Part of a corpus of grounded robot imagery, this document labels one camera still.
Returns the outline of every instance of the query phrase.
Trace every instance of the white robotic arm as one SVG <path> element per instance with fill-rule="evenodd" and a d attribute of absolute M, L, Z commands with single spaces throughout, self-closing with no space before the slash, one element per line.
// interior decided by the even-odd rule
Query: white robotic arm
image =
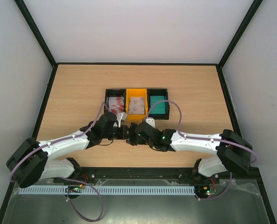
<path fill-rule="evenodd" d="M 210 139 L 221 139 L 220 134 L 212 135 L 201 135 L 201 134 L 188 134 L 183 133 L 187 137 L 199 137 L 199 138 L 210 138 Z M 227 169 L 222 164 L 219 157 L 216 155 L 216 148 L 219 146 L 217 141 L 208 140 L 194 140 L 190 138 L 181 137 L 178 132 L 175 132 L 171 137 L 172 143 L 170 146 L 175 151 L 195 151 L 201 153 L 211 154 L 212 156 L 207 159 L 202 159 L 198 166 L 198 172 L 205 176 L 210 177 L 213 174 L 221 173 L 227 171 Z"/>
<path fill-rule="evenodd" d="M 221 134 L 179 134 L 174 129 L 160 131 L 155 128 L 155 121 L 148 118 L 135 128 L 135 133 L 158 151 L 195 151 L 211 154 L 207 159 L 199 159 L 194 168 L 203 177 L 230 171 L 237 174 L 247 174 L 251 153 L 225 142 L 236 143 L 250 150 L 252 146 L 231 130 L 224 130 Z"/>
<path fill-rule="evenodd" d="M 34 138 L 29 138 L 15 151 L 6 165 L 21 188 L 44 178 L 77 178 L 78 174 L 74 173 L 79 165 L 75 160 L 68 158 L 55 161 L 54 159 L 76 150 L 98 145 L 104 133 L 108 133 L 115 124 L 120 126 L 120 121 L 117 121 L 115 114 L 106 112 L 91 129 L 89 129 L 91 124 L 89 123 L 79 131 L 58 139 L 36 141 Z"/>

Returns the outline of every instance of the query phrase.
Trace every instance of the green object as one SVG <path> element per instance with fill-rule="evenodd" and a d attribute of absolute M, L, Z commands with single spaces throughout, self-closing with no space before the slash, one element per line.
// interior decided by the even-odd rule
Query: green object
<path fill-rule="evenodd" d="M 156 102 L 165 99 L 164 96 L 150 96 L 150 105 L 153 106 Z M 150 114 L 165 114 L 166 113 L 166 104 L 161 102 L 156 104 L 156 106 L 151 110 Z"/>

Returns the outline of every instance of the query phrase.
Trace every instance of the wooden tabletop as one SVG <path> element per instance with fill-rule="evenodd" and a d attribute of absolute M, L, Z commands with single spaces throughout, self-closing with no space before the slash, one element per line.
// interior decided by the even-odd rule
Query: wooden tabletop
<path fill-rule="evenodd" d="M 105 89 L 110 88 L 167 88 L 169 99 L 182 110 L 183 132 L 213 134 L 232 129 L 215 66 L 59 65 L 37 139 L 59 138 L 86 126 L 96 117 Z M 179 112 L 170 107 L 169 120 L 156 120 L 159 130 L 177 129 Z M 95 146 L 59 159 L 73 157 L 82 167 L 193 167 L 197 159 L 209 156 L 156 152 L 115 140 L 110 146 Z"/>

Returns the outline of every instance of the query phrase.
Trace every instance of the purple cable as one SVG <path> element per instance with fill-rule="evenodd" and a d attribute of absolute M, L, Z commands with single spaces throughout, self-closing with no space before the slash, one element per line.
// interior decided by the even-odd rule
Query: purple cable
<path fill-rule="evenodd" d="M 66 181 L 71 181 L 71 182 L 77 182 L 77 183 L 81 183 L 81 184 L 84 184 L 84 185 L 87 185 L 89 186 L 90 188 L 92 188 L 98 195 L 99 199 L 100 199 L 100 203 L 101 203 L 101 212 L 100 212 L 100 215 L 97 219 L 89 219 L 89 218 L 86 218 L 85 216 L 83 216 L 81 213 L 79 213 L 79 211 L 75 208 L 74 204 L 72 203 L 71 199 L 69 198 L 69 194 L 71 192 L 71 190 L 68 191 L 67 193 L 67 200 L 70 202 L 72 208 L 74 209 L 74 211 L 76 212 L 76 214 L 81 218 L 83 219 L 84 221 L 87 221 L 87 222 L 90 222 L 90 223 L 93 223 L 93 222 L 97 222 L 101 219 L 101 216 L 103 214 L 103 210 L 104 210 L 104 201 L 100 195 L 100 193 L 98 192 L 98 190 L 96 188 L 94 188 L 91 184 L 89 183 L 86 183 L 86 182 L 83 182 L 83 181 L 78 181 L 78 180 L 72 180 L 72 179 L 68 179 L 68 178 L 64 178 L 64 177 L 61 177 L 63 180 L 66 180 Z"/>
<path fill-rule="evenodd" d="M 257 160 L 257 154 L 252 151 L 251 149 L 245 147 L 245 146 L 242 146 L 242 145 L 239 145 L 235 142 L 231 142 L 231 141 L 227 141 L 227 140 L 223 140 L 223 139 L 214 139 L 214 138 L 206 138 L 206 137 L 194 137 L 194 136 L 188 136 L 188 135 L 184 135 L 180 132 L 180 125 L 181 125 L 181 121 L 182 121 L 182 112 L 181 112 L 181 109 L 180 107 L 173 101 L 171 100 L 167 100 L 167 99 L 163 99 L 163 100 L 160 100 L 160 101 L 157 101 L 155 104 L 153 104 L 153 106 L 151 106 L 149 112 L 147 113 L 146 117 L 144 118 L 144 121 L 146 121 L 147 117 L 149 116 L 151 110 L 153 110 L 154 106 L 159 104 L 159 103 L 162 103 L 162 102 L 170 102 L 171 104 L 174 104 L 177 108 L 178 108 L 178 111 L 179 111 L 179 114 L 180 114 L 180 117 L 179 117 L 179 122 L 178 122 L 178 127 L 177 127 L 177 132 L 178 134 L 183 137 L 183 138 L 187 138 L 187 139 L 193 139 L 193 140 L 207 140 L 207 141 L 211 141 L 211 139 L 213 139 L 213 141 L 219 141 L 219 142 L 223 142 L 223 143 L 226 143 L 226 144 L 230 144 L 230 145 L 233 145 L 233 146 L 236 146 L 236 147 L 239 147 L 239 148 L 242 148 L 248 152 L 250 152 L 251 154 L 254 155 L 255 159 L 253 161 L 251 161 L 251 163 L 255 162 Z"/>
<path fill-rule="evenodd" d="M 109 109 L 108 106 L 107 106 L 104 102 L 102 102 L 102 104 L 101 104 L 101 106 L 100 106 L 100 108 L 99 108 L 98 114 L 97 114 L 97 116 L 95 117 L 93 123 L 90 125 L 90 127 L 89 127 L 84 133 L 78 134 L 78 135 L 74 136 L 74 138 L 82 137 L 82 136 L 84 136 L 89 130 L 91 130 L 91 128 L 92 128 L 92 127 L 95 125 L 95 123 L 97 122 L 97 120 L 98 120 L 98 118 L 99 118 L 99 116 L 100 116 L 100 114 L 101 114 L 101 111 L 102 111 L 103 106 L 105 106 L 105 108 L 106 108 L 107 110 Z M 55 140 L 55 141 L 51 142 L 51 145 L 53 145 L 53 144 L 55 144 L 55 143 L 58 143 L 58 142 L 61 142 L 61 141 L 69 140 L 69 139 L 72 139 L 72 138 L 73 138 L 73 136 L 68 136 L 68 137 L 65 137 L 65 138 L 60 138 L 60 139 L 58 139 L 58 140 Z M 28 153 L 25 157 L 23 157 L 22 160 L 20 160 L 20 161 L 18 162 L 18 164 L 12 169 L 11 175 L 10 175 L 10 178 L 9 178 L 9 181 L 10 181 L 10 182 L 15 182 L 15 180 L 13 180 L 12 177 L 13 177 L 13 174 L 16 172 L 17 168 L 18 168 L 25 160 L 27 160 L 31 155 L 35 154 L 35 153 L 38 152 L 40 149 L 43 149 L 43 148 L 45 148 L 45 147 L 48 147 L 48 144 L 45 144 L 45 145 L 43 145 L 43 146 L 40 146 L 40 147 L 34 149 L 32 152 Z"/>
<path fill-rule="evenodd" d="M 227 188 L 220 195 L 215 196 L 215 197 L 211 197 L 211 198 L 199 198 L 197 195 L 195 195 L 195 197 L 200 201 L 210 201 L 210 200 L 213 200 L 213 199 L 217 199 L 217 198 L 223 196 L 229 190 L 231 185 L 232 185 L 232 173 L 230 173 L 230 179 L 229 179 L 229 184 L 228 184 Z"/>

